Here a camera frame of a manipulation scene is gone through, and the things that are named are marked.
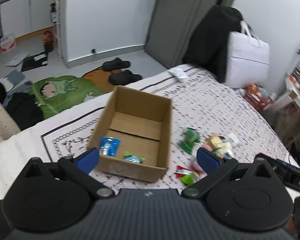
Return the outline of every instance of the bedsheet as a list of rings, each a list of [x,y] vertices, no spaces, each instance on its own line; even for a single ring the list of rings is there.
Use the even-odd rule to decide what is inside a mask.
[[[181,68],[189,76],[186,85],[167,71],[129,85],[173,100],[170,168],[156,183],[105,174],[96,169],[90,173],[116,193],[121,188],[184,189],[174,172],[177,165],[189,166],[193,158],[177,145],[185,127],[195,128],[203,136],[234,132],[240,140],[234,148],[235,158],[239,162],[252,162],[255,154],[260,152],[282,160],[289,157],[268,123],[236,92],[218,83],[207,70],[192,65],[181,65]],[[31,157],[56,162],[65,155],[76,157],[83,153],[109,97],[110,93],[74,106],[0,143],[0,199]]]

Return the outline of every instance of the open cardboard box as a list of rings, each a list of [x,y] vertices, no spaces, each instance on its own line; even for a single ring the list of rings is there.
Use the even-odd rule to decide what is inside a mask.
[[[88,148],[100,148],[103,137],[121,140],[115,157],[100,155],[97,169],[156,182],[169,166],[172,101],[117,86],[90,137]],[[124,153],[144,158],[143,164],[124,160]]]

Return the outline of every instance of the cabinet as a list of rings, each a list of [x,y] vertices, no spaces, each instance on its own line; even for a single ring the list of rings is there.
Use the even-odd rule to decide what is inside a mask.
[[[53,26],[53,23],[50,22],[50,4],[53,2],[54,0],[30,0],[33,32]]]
[[[2,34],[12,33],[15,38],[32,32],[29,0],[10,0],[0,4]]]
[[[53,26],[50,4],[54,0],[10,0],[0,5],[3,35],[15,38]]]

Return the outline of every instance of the baseboard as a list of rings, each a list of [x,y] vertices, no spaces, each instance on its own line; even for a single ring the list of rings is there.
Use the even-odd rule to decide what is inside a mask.
[[[156,55],[155,53],[153,53],[150,49],[146,48],[145,52],[153,57],[156,61],[158,61],[161,65],[163,65],[165,68],[169,69],[172,68],[172,66],[170,66],[167,62],[165,62],[162,58],[160,58],[158,55]]]
[[[35,32],[32,32],[32,33],[28,33],[26,35],[20,36],[20,37],[16,38],[16,41],[17,41],[17,43],[19,43],[19,42],[22,42],[22,41],[29,40],[33,37],[43,35],[43,33],[46,30],[51,31],[53,33],[53,27],[48,27],[48,28],[44,28],[42,30],[38,30],[38,31],[35,31]]]
[[[108,58],[108,57],[115,57],[115,56],[118,56],[121,54],[143,51],[144,48],[145,48],[144,45],[135,45],[135,46],[101,51],[96,54],[92,54],[92,55],[88,55],[85,57],[70,60],[67,62],[67,66],[68,66],[68,68],[73,68],[73,67],[77,67],[77,66],[80,66],[80,65],[83,65],[86,63],[90,63],[90,62]]]

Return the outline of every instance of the bottle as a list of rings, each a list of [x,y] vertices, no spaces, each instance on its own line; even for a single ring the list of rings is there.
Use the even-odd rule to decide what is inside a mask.
[[[52,23],[57,22],[57,11],[56,11],[56,4],[52,3],[50,4],[51,10],[50,10],[50,21]]]
[[[45,30],[43,33],[43,45],[45,52],[53,51],[53,34],[49,30]]]

